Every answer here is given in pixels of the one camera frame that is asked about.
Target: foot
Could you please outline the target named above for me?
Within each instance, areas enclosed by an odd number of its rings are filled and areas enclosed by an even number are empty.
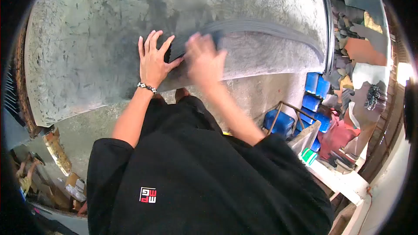
[[[178,103],[183,97],[189,96],[190,93],[186,88],[180,88],[175,91],[175,103]]]

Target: black t-shirt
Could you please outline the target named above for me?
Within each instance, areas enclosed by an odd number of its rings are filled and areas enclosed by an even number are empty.
[[[93,145],[91,234],[328,234],[331,204],[277,135],[254,147],[219,132],[166,127],[135,149]]]

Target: wrist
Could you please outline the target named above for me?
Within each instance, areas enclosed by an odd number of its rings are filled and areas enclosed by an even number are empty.
[[[210,85],[204,85],[201,87],[201,90],[209,98],[212,96],[217,96],[218,93],[221,91],[227,91],[226,87],[221,82],[216,82]]]
[[[138,87],[138,88],[136,88],[134,97],[135,96],[149,97],[149,99],[151,99],[152,96],[154,96],[154,93],[152,91],[148,90],[147,88]]]
[[[150,80],[141,80],[141,83],[144,83],[146,86],[151,86],[152,88],[157,89],[160,86],[160,83]]]

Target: large concrete slab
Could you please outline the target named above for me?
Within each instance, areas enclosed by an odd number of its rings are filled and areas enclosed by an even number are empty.
[[[26,85],[36,124],[48,127],[129,99],[139,80],[140,35],[162,29],[165,38],[181,36],[233,18],[290,27],[325,52],[322,0],[36,0],[25,42]],[[221,47],[230,52],[224,79],[324,70],[313,50],[283,38],[232,33]],[[183,75],[185,66],[179,67]],[[160,90],[187,84],[171,78]]]

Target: red logo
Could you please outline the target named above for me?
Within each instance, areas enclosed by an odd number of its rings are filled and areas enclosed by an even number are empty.
[[[155,188],[141,187],[141,202],[155,203],[157,199],[157,190]]]

